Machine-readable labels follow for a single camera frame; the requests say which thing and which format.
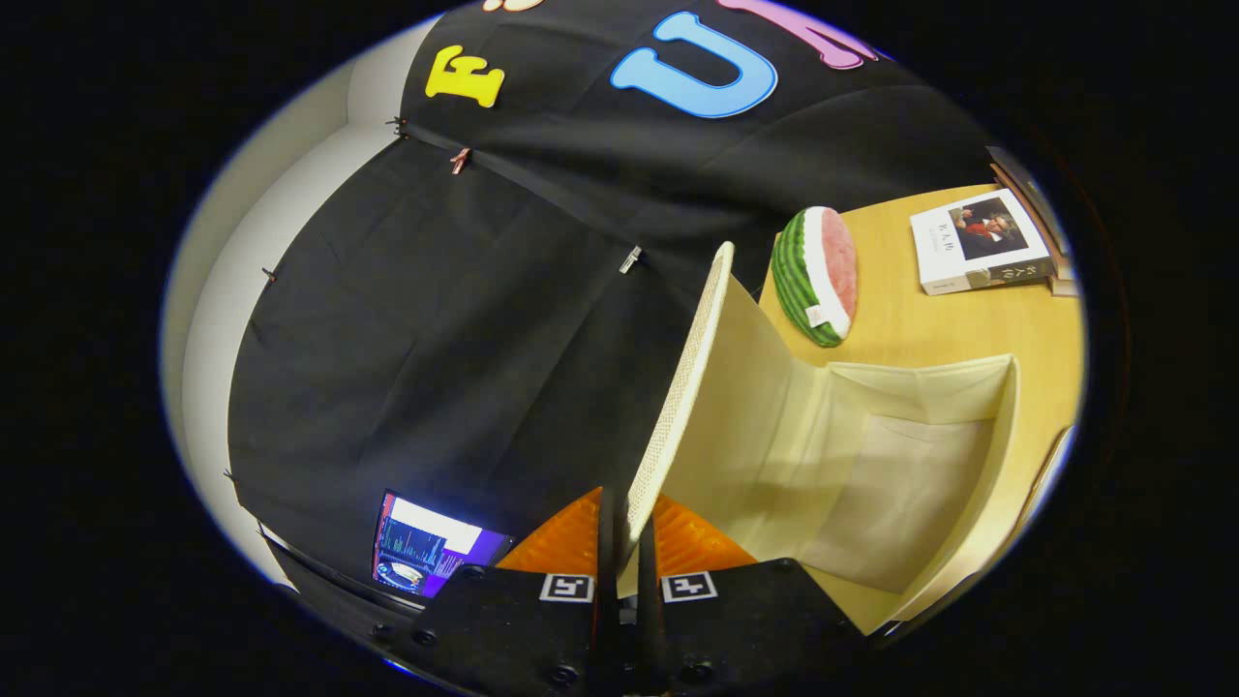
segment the computer monitor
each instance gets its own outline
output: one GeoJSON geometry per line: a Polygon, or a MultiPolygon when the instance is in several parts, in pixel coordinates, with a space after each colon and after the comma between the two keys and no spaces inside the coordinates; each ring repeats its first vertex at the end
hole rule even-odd
{"type": "Polygon", "coordinates": [[[513,542],[510,536],[436,514],[389,490],[374,540],[373,578],[434,598],[461,565],[494,565],[513,542]]]}

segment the wooden table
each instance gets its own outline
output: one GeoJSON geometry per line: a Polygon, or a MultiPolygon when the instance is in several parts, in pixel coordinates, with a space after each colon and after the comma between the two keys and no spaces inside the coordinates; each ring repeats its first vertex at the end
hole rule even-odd
{"type": "Polygon", "coordinates": [[[994,545],[983,545],[990,553],[944,579],[950,587],[1005,551],[1051,446],[1075,421],[1083,395],[1084,326],[1077,297],[1054,297],[1046,282],[935,296],[921,288],[909,215],[999,188],[948,188],[843,213],[856,244],[859,287],[856,318],[835,348],[813,343],[787,318],[768,270],[760,302],[792,354],[817,366],[846,361],[911,369],[1015,354],[1021,369],[1015,439],[983,519],[994,545]]]}

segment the watermelon pillow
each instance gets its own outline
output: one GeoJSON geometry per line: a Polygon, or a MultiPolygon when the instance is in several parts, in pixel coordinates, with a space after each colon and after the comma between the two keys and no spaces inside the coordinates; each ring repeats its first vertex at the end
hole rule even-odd
{"type": "Polygon", "coordinates": [[[839,213],[805,208],[774,241],[771,272],[783,312],[818,345],[839,345],[856,316],[856,246],[839,213]]]}

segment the pink watermelon flesh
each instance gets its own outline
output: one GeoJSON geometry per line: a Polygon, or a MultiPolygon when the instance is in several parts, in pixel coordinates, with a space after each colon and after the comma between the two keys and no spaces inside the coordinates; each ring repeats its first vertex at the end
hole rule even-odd
{"type": "Polygon", "coordinates": [[[834,208],[821,213],[821,248],[825,251],[830,285],[849,318],[856,318],[856,246],[847,225],[834,208]]]}

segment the yellow letter f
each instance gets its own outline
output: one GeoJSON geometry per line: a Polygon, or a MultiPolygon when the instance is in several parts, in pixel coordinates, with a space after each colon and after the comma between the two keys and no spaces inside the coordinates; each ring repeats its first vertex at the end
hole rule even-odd
{"type": "Polygon", "coordinates": [[[426,97],[439,93],[458,94],[477,99],[482,106],[494,105],[499,85],[503,84],[503,71],[496,68],[486,74],[475,73],[473,71],[486,67],[486,58],[461,56],[463,51],[462,46],[449,46],[435,56],[435,64],[426,80],[426,97]],[[447,69],[449,63],[452,71],[447,69]]]}

